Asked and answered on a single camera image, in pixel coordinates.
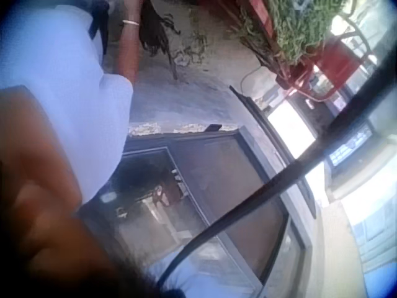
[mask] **silver bracelet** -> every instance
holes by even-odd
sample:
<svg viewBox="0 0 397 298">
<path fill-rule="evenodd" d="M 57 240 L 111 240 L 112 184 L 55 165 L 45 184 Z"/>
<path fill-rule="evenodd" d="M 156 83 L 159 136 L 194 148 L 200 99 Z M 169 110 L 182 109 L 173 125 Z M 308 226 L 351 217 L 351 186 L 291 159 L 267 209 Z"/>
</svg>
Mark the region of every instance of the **silver bracelet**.
<svg viewBox="0 0 397 298">
<path fill-rule="evenodd" d="M 130 25 L 136 25 L 136 26 L 140 25 L 138 22 L 134 22 L 133 20 L 123 20 L 123 23 L 130 24 Z"/>
</svg>

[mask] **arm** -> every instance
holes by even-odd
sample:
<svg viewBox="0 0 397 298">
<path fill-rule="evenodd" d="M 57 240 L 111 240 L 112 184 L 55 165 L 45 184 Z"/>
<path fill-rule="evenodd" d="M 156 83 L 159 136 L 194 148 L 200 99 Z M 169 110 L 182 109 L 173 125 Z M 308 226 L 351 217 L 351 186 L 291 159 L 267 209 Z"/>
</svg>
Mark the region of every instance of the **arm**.
<svg viewBox="0 0 397 298">
<path fill-rule="evenodd" d="M 23 87 L 0 91 L 0 221 L 33 276 L 67 284 L 111 264 L 72 214 L 81 193 L 51 125 Z"/>
<path fill-rule="evenodd" d="M 126 19 L 139 23 L 144 0 L 124 0 L 127 8 Z M 139 26 L 125 24 L 120 39 L 117 71 L 132 84 L 136 81 L 139 65 Z"/>
</svg>

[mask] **person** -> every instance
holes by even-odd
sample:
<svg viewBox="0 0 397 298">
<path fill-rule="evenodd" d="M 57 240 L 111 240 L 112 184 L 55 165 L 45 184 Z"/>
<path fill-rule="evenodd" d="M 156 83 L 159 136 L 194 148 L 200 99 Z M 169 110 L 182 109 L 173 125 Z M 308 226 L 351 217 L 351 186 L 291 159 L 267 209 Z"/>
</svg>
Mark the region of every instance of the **person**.
<svg viewBox="0 0 397 298">
<path fill-rule="evenodd" d="M 122 156 L 143 1 L 124 0 L 116 74 L 101 68 L 105 30 L 81 1 L 14 3 L 1 22 L 2 284 L 26 285 L 14 294 L 183 296 L 158 289 L 137 266 L 117 266 L 74 216 Z"/>
</svg>

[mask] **white wall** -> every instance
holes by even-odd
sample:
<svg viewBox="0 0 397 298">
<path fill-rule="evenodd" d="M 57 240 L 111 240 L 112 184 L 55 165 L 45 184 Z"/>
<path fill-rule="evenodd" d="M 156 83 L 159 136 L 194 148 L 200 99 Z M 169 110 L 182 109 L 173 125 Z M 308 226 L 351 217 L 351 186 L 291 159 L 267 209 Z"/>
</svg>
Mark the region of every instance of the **white wall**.
<svg viewBox="0 0 397 298">
<path fill-rule="evenodd" d="M 366 297 L 359 249 L 342 203 L 323 209 L 324 298 Z"/>
</svg>

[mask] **concrete floor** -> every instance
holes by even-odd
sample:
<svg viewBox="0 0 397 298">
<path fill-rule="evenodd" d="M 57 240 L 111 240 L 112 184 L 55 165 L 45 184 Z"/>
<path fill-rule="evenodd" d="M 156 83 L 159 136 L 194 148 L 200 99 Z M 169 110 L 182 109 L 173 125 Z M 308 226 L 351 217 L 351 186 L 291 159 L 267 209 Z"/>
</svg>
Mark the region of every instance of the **concrete floor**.
<svg viewBox="0 0 397 298">
<path fill-rule="evenodd" d="M 108 55 L 104 61 L 108 72 L 113 71 L 117 57 L 122 19 L 120 0 L 115 1 L 115 10 L 110 18 Z M 241 106 L 228 86 L 241 90 L 241 80 L 259 66 L 256 57 L 236 38 L 228 35 L 228 29 L 221 21 L 203 9 L 173 4 L 175 1 L 152 2 L 160 14 L 172 14 L 176 28 L 181 31 L 180 36 L 168 32 L 171 53 L 179 64 L 179 80 L 173 80 L 166 56 L 150 57 L 141 49 L 131 111 L 132 131 L 173 132 L 188 126 L 205 127 L 209 124 L 237 128 L 241 125 L 238 120 L 241 115 L 233 113 Z M 205 36 L 205 46 L 200 43 L 199 37 L 202 36 Z M 261 68 L 248 76 L 242 87 L 246 95 L 260 99 L 274 84 L 274 75 Z"/>
</svg>

